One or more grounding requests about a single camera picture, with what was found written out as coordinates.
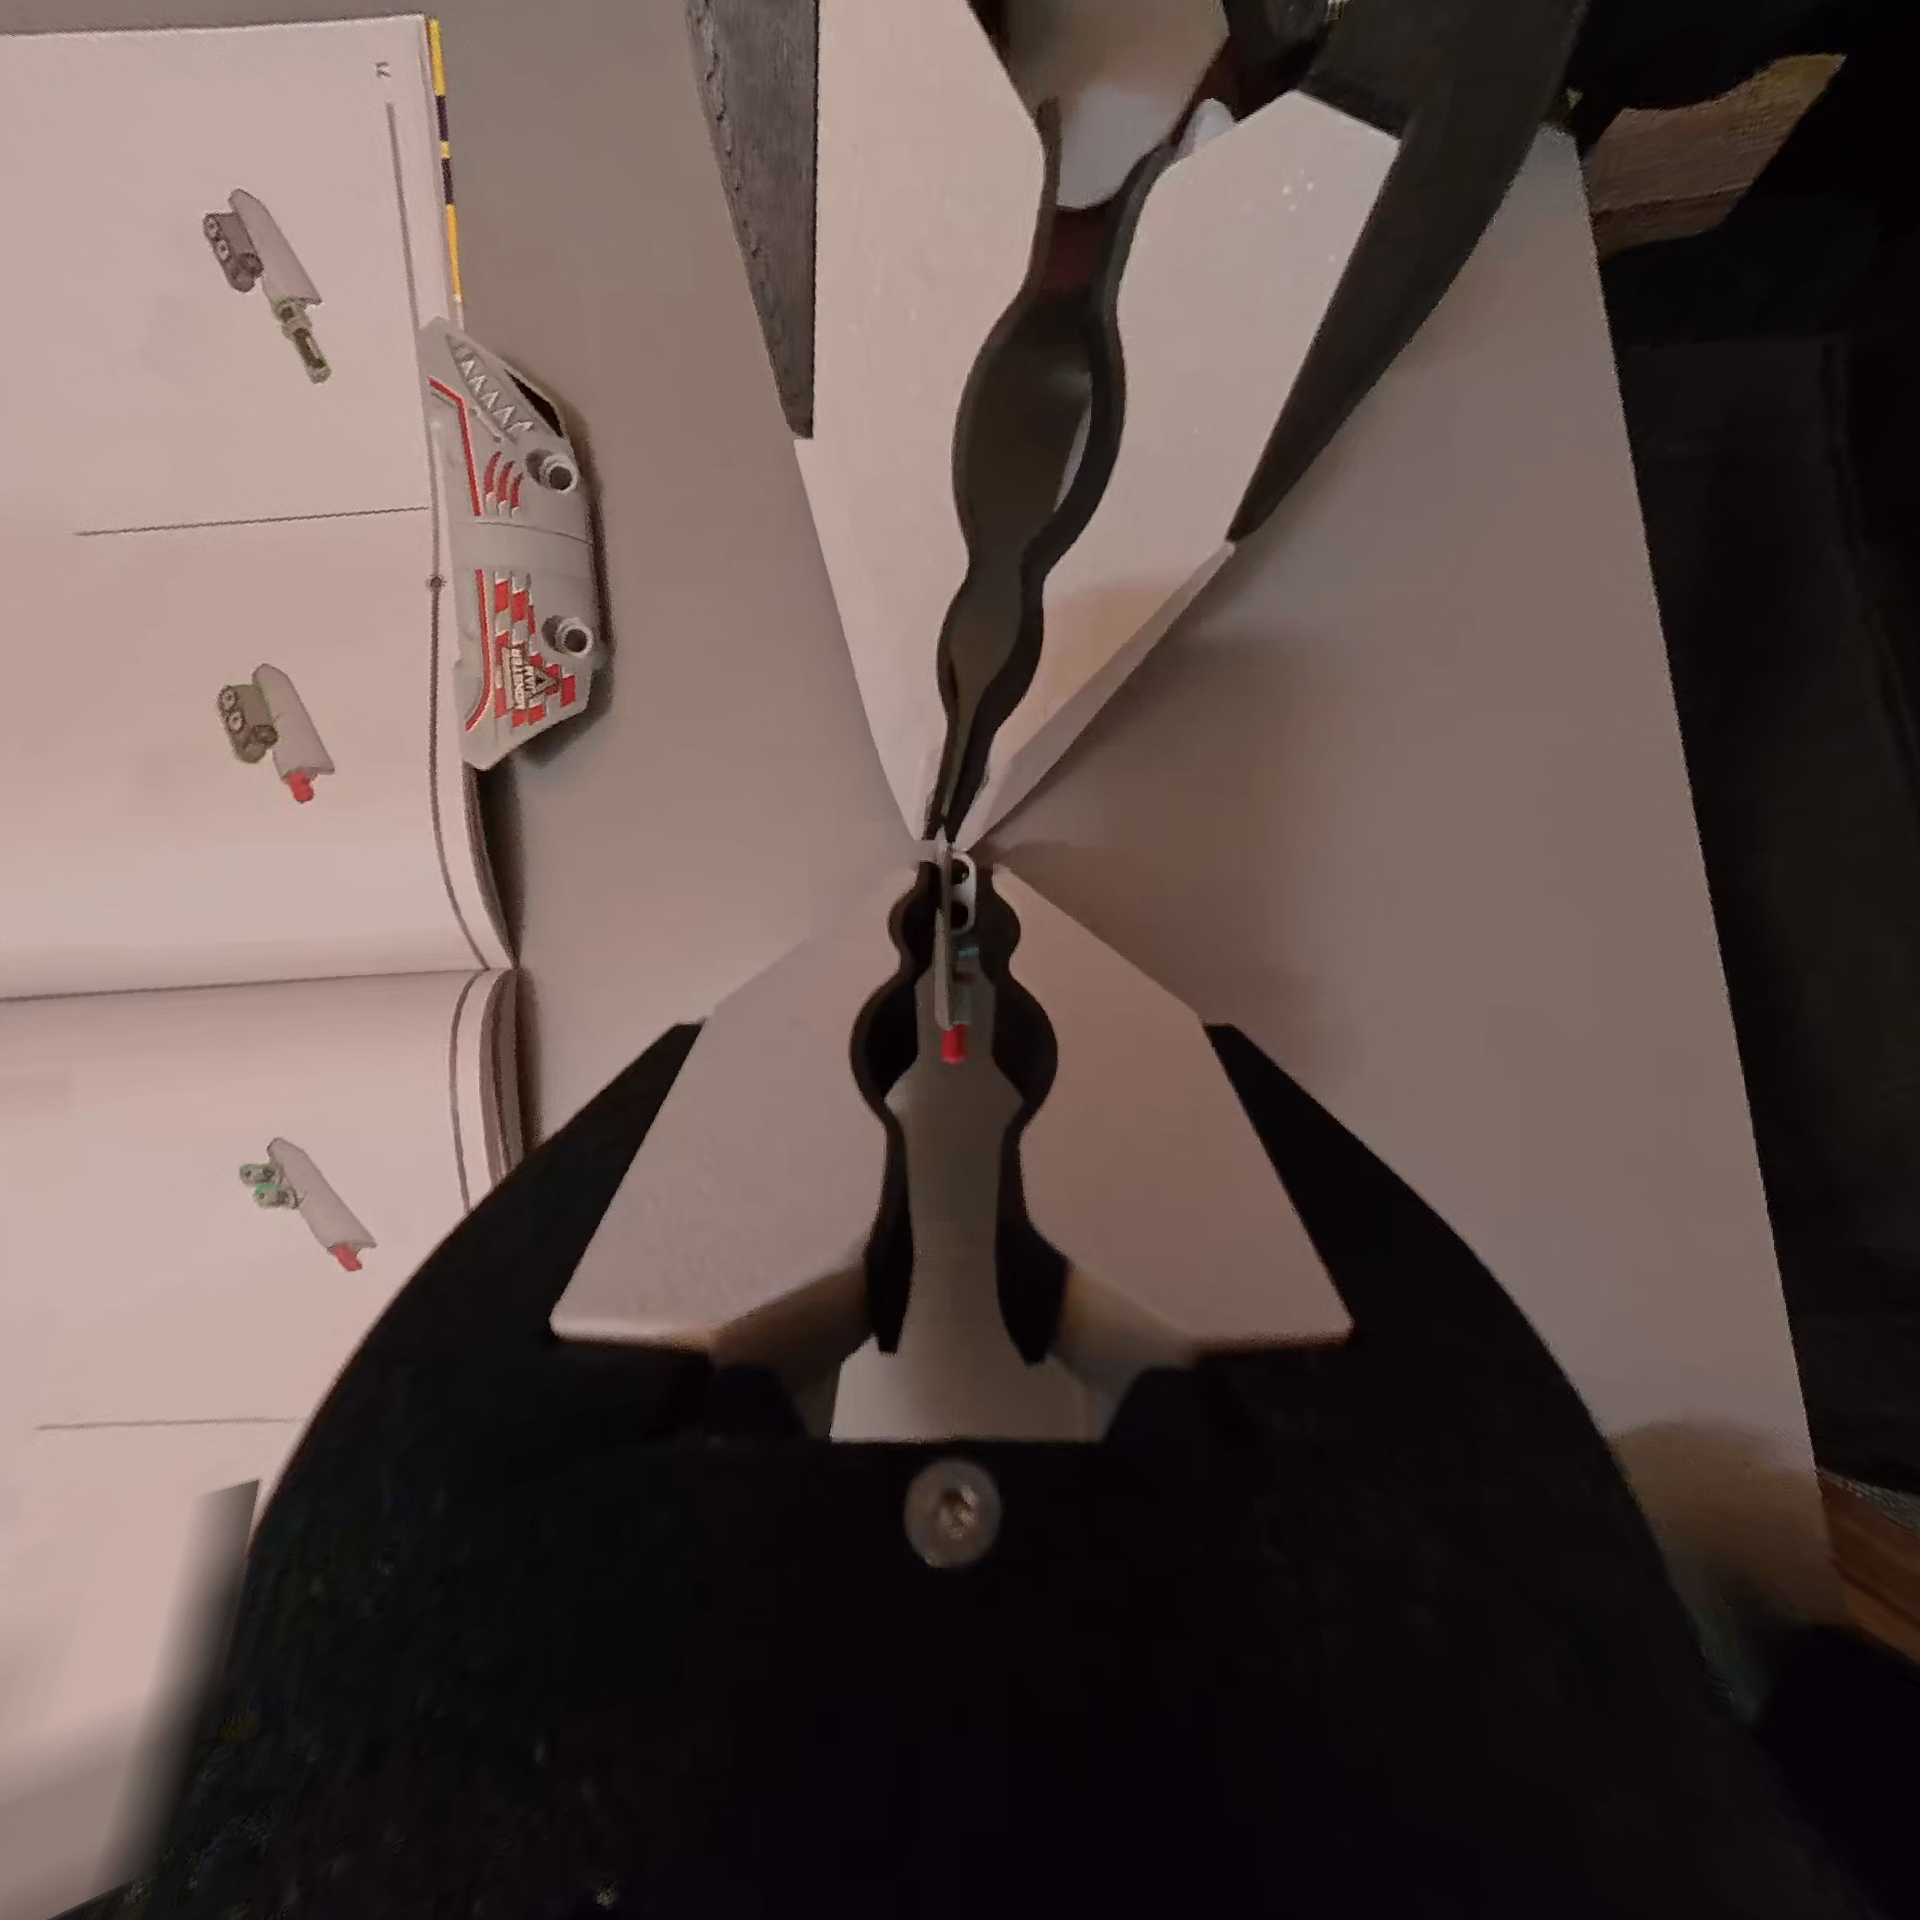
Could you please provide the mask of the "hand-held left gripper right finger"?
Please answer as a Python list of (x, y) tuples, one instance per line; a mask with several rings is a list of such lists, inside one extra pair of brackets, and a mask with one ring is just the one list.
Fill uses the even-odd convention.
[(1198, 1013), (1008, 866), (981, 874), (998, 1145), (992, 1257), (1022, 1360), (1124, 1391), (1353, 1318)]

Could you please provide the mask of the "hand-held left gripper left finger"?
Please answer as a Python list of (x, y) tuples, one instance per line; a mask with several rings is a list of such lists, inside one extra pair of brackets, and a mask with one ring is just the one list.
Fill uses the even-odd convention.
[(701, 1023), (550, 1328), (822, 1378), (898, 1329), (913, 1263), (889, 1094), (921, 1056), (940, 879), (838, 907)]

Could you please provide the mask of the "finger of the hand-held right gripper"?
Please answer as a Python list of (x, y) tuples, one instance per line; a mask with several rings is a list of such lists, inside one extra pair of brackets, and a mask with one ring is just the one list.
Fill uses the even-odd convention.
[(951, 439), (951, 840), (1066, 751), (1248, 536), (1256, 465), (1405, 136), (1308, 89), (1329, 5), (1223, 5), (1167, 130), (1064, 211), (1055, 106), (1018, 291)]
[(885, 781), (924, 837), (945, 741), (943, 624), (969, 570), (954, 426), (1032, 273), (1060, 110), (965, 1), (825, 1), (812, 429), (800, 479)]

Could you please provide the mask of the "small grey brick red pin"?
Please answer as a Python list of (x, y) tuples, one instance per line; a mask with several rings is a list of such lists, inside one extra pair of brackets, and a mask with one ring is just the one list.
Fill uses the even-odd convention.
[(930, 1007), (943, 1064), (965, 1064), (970, 1054), (981, 997), (977, 866), (945, 833), (928, 843), (937, 874), (937, 907), (930, 952)]

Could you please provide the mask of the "grey toy panel red stickers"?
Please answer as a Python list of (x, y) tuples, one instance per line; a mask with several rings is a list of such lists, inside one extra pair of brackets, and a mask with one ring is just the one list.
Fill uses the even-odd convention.
[(609, 655), (585, 464), (558, 406), (450, 320), (415, 336), (453, 734), (486, 773), (586, 715)]

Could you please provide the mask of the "open instruction booklet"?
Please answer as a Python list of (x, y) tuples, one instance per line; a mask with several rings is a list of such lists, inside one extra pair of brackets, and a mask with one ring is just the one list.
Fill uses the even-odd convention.
[(5, 1915), (129, 1878), (244, 1521), (501, 1169), (415, 15), (5, 37)]

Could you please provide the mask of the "dark cloth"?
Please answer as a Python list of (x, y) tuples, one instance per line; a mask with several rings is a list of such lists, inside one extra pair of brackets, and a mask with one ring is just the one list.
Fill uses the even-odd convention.
[(1814, 1459), (1914, 1496), (1914, 288), (1599, 270)]

